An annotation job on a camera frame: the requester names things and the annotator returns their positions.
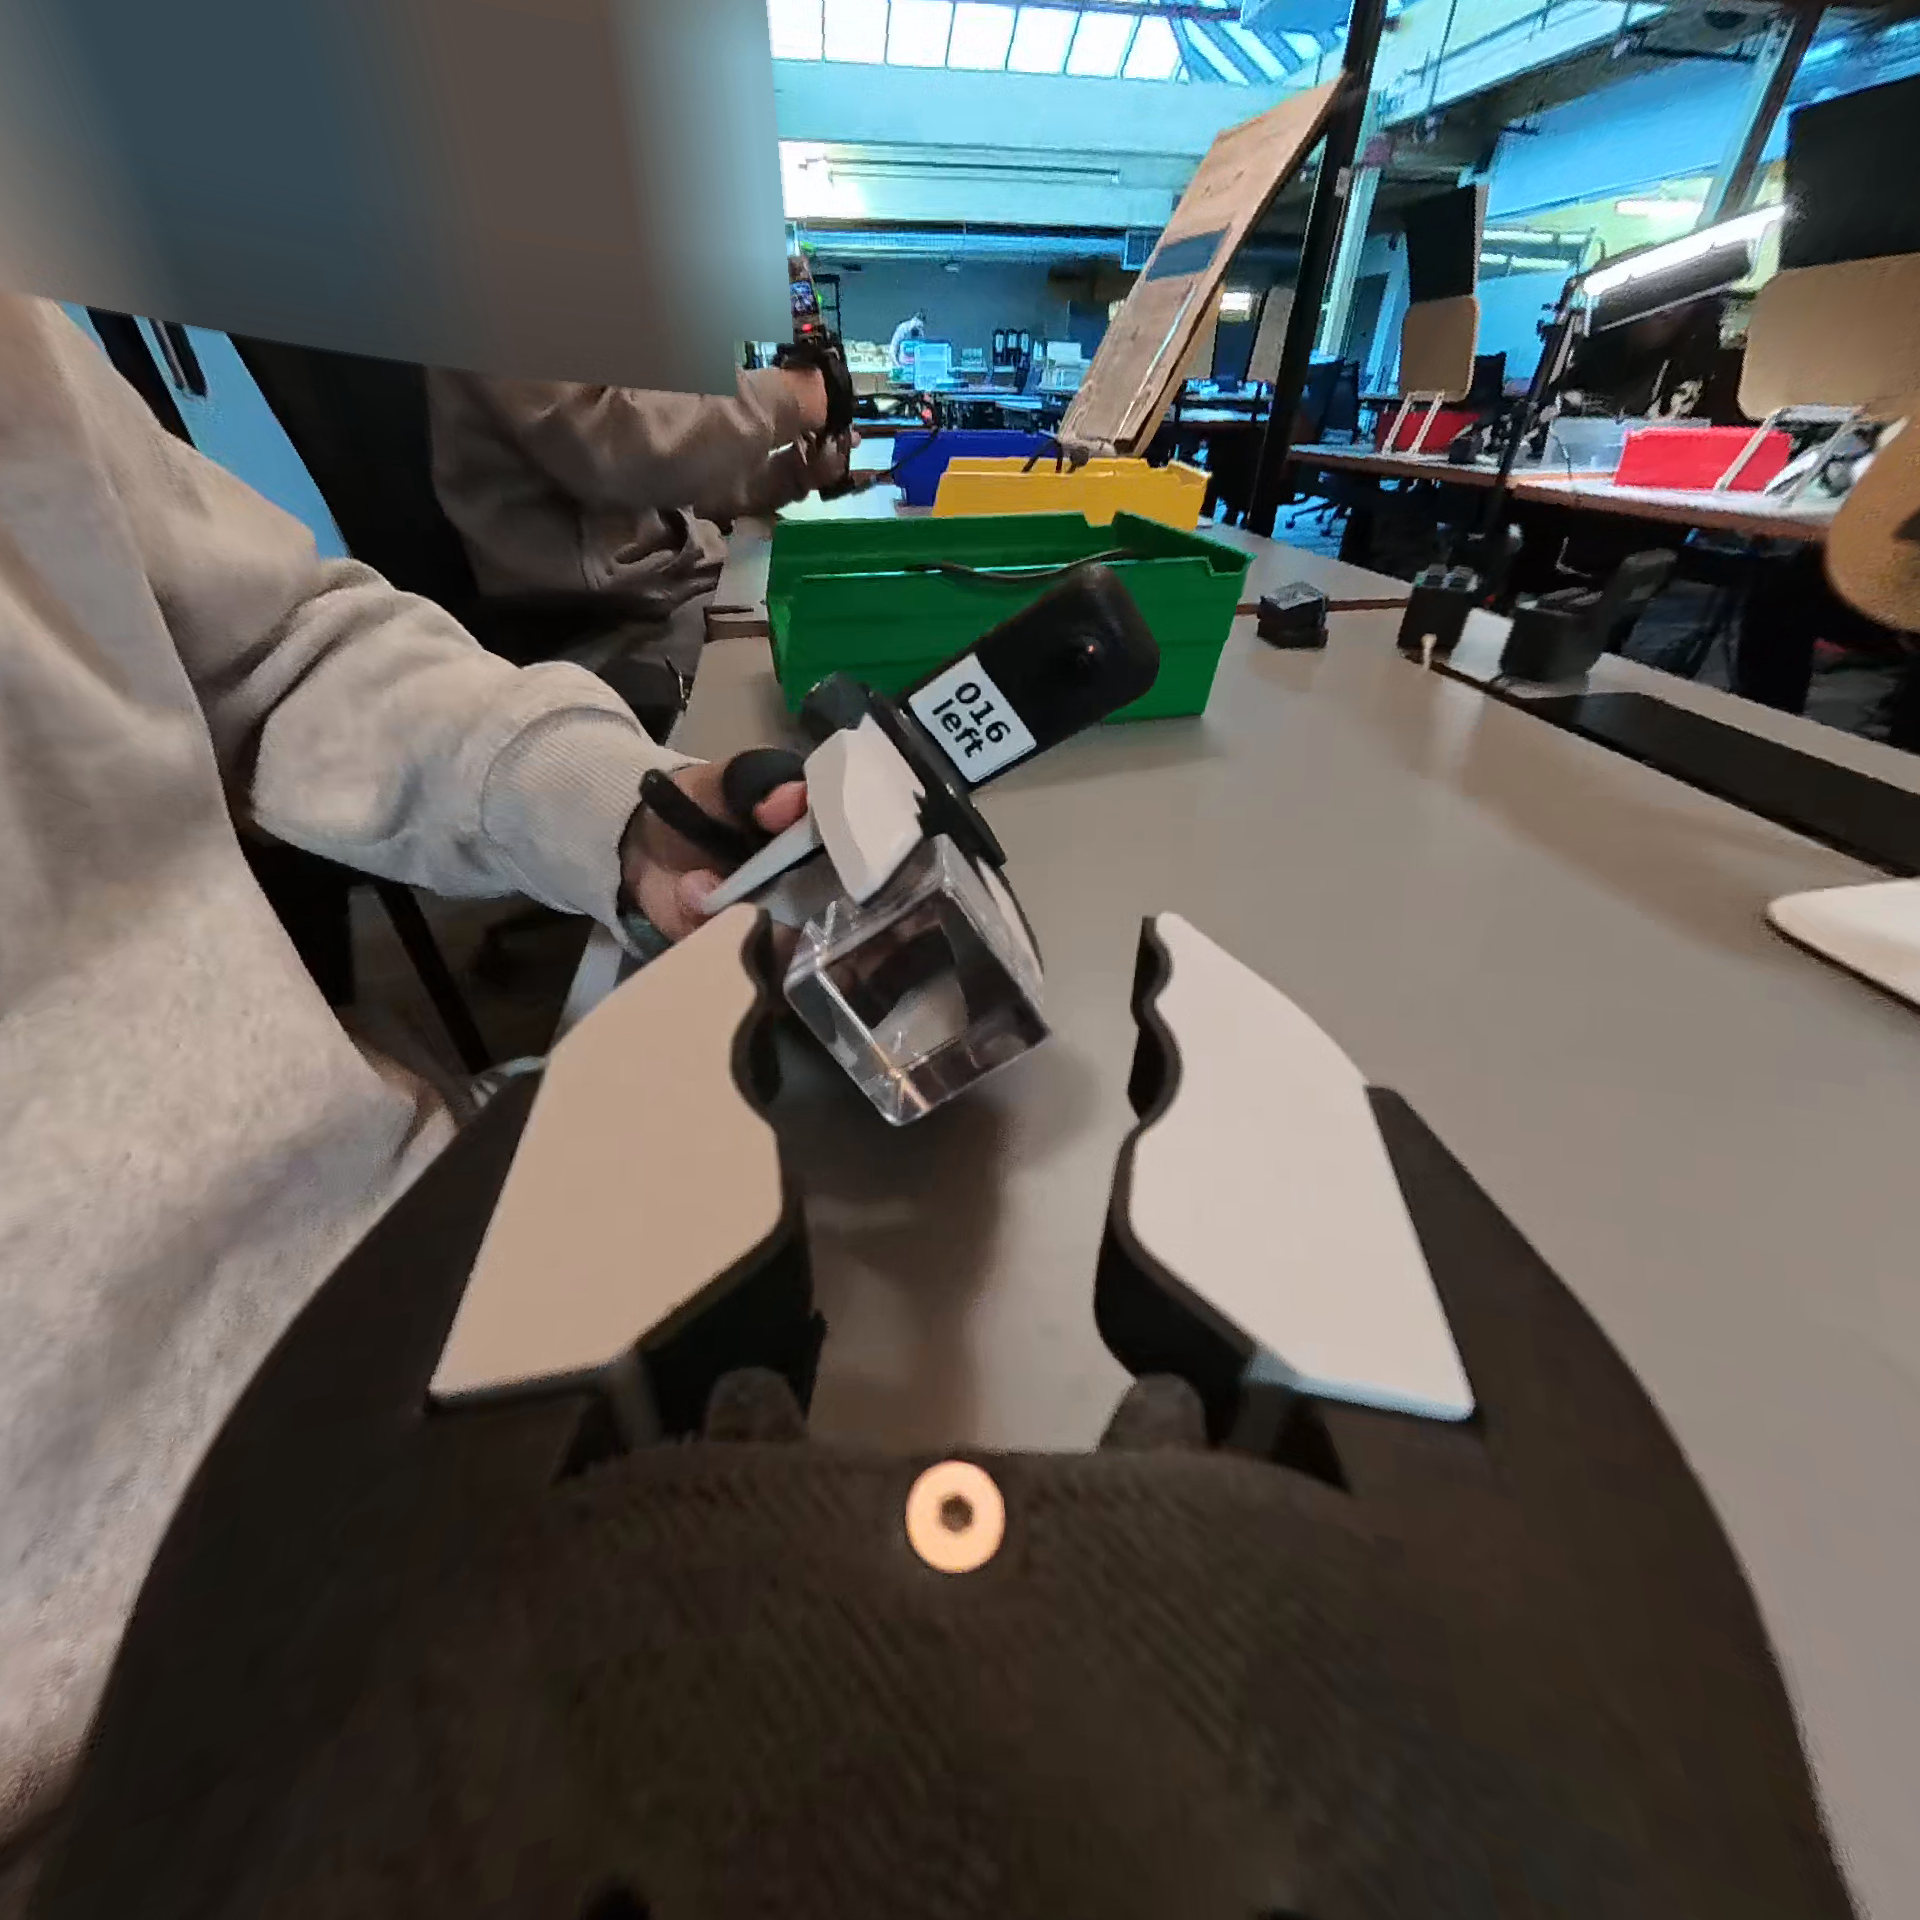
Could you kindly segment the green plastic bin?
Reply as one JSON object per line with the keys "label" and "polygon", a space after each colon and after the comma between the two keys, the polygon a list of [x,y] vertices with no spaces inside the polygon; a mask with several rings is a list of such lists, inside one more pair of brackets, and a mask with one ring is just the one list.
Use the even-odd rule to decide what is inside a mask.
{"label": "green plastic bin", "polygon": [[784,518],[763,584],[784,702],[801,710],[823,671],[908,689],[1072,565],[1111,565],[1162,646],[1157,688],[1111,720],[1203,714],[1250,552],[1129,511]]}

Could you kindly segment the black charger dock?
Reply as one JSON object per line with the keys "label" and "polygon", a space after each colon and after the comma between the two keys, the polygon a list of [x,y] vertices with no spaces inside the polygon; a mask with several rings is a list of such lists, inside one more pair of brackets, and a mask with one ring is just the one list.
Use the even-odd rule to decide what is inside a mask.
{"label": "black charger dock", "polygon": [[1421,565],[1410,584],[1410,610],[1397,624],[1397,647],[1421,661],[1442,661],[1480,610],[1480,571],[1472,565]]}
{"label": "black charger dock", "polygon": [[1496,647],[1496,679],[1559,688],[1584,679],[1633,636],[1641,610],[1666,591],[1670,546],[1622,552],[1594,591],[1521,595]]}

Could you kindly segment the black monitor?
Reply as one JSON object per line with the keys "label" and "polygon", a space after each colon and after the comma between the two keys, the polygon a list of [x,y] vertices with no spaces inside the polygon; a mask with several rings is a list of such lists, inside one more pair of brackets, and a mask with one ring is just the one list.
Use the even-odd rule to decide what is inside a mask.
{"label": "black monitor", "polygon": [[1784,271],[1920,255],[1920,78],[1786,113]]}
{"label": "black monitor", "polygon": [[1400,206],[1410,305],[1463,299],[1480,281],[1487,181]]}

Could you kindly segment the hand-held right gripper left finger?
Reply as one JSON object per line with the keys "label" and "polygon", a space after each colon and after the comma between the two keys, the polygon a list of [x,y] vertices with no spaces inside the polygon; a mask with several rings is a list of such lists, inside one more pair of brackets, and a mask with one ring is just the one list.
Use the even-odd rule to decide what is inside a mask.
{"label": "hand-held right gripper left finger", "polygon": [[556,1039],[431,1416],[581,1399],[636,1450],[697,1434],[736,1374],[805,1405],[823,1317],[770,1126],[770,962],[763,908],[736,904]]}

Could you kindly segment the black desk divider strip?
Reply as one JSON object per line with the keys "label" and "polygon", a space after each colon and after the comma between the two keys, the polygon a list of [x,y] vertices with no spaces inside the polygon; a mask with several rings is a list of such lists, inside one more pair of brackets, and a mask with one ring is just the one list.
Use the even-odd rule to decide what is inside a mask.
{"label": "black desk divider strip", "polygon": [[1559,735],[1594,740],[1666,785],[1768,820],[1818,848],[1838,848],[1882,880],[1920,870],[1920,795],[1882,777],[1809,758],[1735,720],[1663,702],[1646,689],[1521,689],[1439,661],[1442,679],[1538,714]]}

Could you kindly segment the person's left forearm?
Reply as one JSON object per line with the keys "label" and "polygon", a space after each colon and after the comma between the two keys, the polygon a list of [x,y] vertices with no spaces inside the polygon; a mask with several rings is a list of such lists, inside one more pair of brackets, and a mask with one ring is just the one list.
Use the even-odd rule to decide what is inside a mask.
{"label": "person's left forearm", "polygon": [[575,661],[511,667],[367,565],[291,565],[192,646],[248,820],[438,894],[536,894],[602,927],[647,772],[683,772]]}

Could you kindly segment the yellow plastic bin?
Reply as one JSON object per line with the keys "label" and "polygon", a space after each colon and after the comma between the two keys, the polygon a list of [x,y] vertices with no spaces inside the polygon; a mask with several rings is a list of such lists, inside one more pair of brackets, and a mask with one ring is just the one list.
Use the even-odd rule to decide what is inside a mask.
{"label": "yellow plastic bin", "polygon": [[930,518],[1148,518],[1170,529],[1197,529],[1208,499],[1208,470],[1146,465],[1146,460],[951,460],[930,487]]}

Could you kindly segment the clear acrylic cube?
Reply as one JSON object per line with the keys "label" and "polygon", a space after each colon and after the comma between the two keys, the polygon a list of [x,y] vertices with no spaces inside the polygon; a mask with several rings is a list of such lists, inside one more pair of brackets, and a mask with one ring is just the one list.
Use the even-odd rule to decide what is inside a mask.
{"label": "clear acrylic cube", "polygon": [[1003,870],[959,839],[928,839],[867,904],[816,904],[784,999],[890,1126],[1047,1039],[1033,927]]}

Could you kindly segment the wooden chair back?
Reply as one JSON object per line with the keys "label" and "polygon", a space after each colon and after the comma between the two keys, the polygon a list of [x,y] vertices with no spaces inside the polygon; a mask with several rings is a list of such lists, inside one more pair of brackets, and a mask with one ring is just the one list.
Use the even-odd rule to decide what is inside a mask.
{"label": "wooden chair back", "polygon": [[1415,421],[1410,452],[1429,452],[1429,434],[1442,403],[1463,403],[1472,387],[1472,334],[1480,334],[1480,299],[1415,299],[1400,315],[1400,360],[1397,360],[1397,418],[1382,434],[1382,452],[1400,447],[1400,421]]}
{"label": "wooden chair back", "polygon": [[1920,418],[1882,434],[1838,507],[1826,577],[1854,616],[1920,634]]}
{"label": "wooden chair back", "polygon": [[1840,408],[1900,421],[1920,395],[1920,255],[1777,271],[1747,323],[1753,421]]}

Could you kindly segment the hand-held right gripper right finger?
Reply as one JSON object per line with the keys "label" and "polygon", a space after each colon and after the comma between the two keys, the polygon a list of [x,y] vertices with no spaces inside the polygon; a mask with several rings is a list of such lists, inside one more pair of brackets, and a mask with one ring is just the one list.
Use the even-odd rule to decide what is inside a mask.
{"label": "hand-held right gripper right finger", "polygon": [[1472,1384],[1361,1065],[1186,917],[1146,917],[1129,1134],[1097,1333],[1221,1450],[1331,1450],[1322,1416],[1472,1429]]}

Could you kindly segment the black metal pole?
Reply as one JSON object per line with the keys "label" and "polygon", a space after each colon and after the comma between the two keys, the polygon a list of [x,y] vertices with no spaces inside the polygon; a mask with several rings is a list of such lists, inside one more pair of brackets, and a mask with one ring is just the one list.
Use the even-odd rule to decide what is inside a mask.
{"label": "black metal pole", "polygon": [[1331,259],[1335,259],[1335,239],[1346,225],[1353,148],[1361,148],[1361,126],[1366,126],[1366,101],[1370,101],[1382,12],[1390,12],[1382,0],[1353,0],[1353,12],[1346,12],[1343,87],[1335,87],[1319,172],[1310,172],[1300,274],[1293,274],[1293,305],[1289,305],[1289,331],[1279,331],[1279,366],[1273,366],[1273,388],[1271,388],[1271,418],[1266,418],[1266,442],[1258,442],[1250,507],[1242,518],[1250,537],[1271,537],[1273,511],[1279,511],[1289,447],[1293,447],[1300,403],[1307,403],[1307,360],[1310,360],[1310,334],[1319,334],[1322,294],[1331,294]]}

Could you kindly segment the light bar lamp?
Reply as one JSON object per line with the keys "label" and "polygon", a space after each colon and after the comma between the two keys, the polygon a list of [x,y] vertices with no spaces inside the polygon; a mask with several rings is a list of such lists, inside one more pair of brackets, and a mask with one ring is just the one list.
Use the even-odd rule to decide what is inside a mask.
{"label": "light bar lamp", "polygon": [[1691,305],[1753,281],[1764,263],[1764,244],[1777,244],[1784,216],[1786,206],[1758,206],[1758,212],[1741,212],[1735,225],[1711,225],[1676,239],[1654,239],[1594,263],[1586,274],[1579,274],[1579,294],[1572,294],[1579,334],[1599,334],[1599,331],[1654,316],[1666,305]]}

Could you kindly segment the blue plastic bin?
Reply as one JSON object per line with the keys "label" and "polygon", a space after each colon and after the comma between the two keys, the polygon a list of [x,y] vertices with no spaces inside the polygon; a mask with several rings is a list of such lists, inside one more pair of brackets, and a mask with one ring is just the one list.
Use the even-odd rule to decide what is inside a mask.
{"label": "blue plastic bin", "polygon": [[1031,427],[903,427],[885,460],[885,484],[903,507],[928,511],[951,465],[1057,465],[1057,447]]}

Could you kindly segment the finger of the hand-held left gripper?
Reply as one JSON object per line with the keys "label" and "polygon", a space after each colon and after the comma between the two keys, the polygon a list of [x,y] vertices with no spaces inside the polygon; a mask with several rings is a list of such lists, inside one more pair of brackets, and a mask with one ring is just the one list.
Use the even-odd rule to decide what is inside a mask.
{"label": "finger of the hand-held left gripper", "polygon": [[788,880],[794,864],[805,864],[823,848],[816,832],[784,832],[770,839],[757,854],[748,854],[708,894],[701,917],[724,917],[757,888],[770,888],[775,880]]}
{"label": "finger of the hand-held left gripper", "polygon": [[919,777],[879,714],[805,754],[805,820],[849,904],[879,904],[928,848]]}

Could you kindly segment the wooden table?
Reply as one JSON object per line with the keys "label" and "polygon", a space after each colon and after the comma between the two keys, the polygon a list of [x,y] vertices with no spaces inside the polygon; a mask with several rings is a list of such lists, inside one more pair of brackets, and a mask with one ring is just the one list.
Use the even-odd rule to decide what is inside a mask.
{"label": "wooden table", "polygon": [[[1430,487],[1496,487],[1496,465],[1450,465],[1450,460],[1400,460],[1400,452],[1353,452],[1353,447],[1289,447],[1293,470],[1343,470],[1366,484],[1430,484]],[[1784,499],[1784,491],[1683,491],[1683,487],[1618,487],[1594,470],[1517,470],[1508,499],[1594,518],[1654,518],[1720,537],[1768,537],[1768,543],[1828,543],[1838,499]]]}

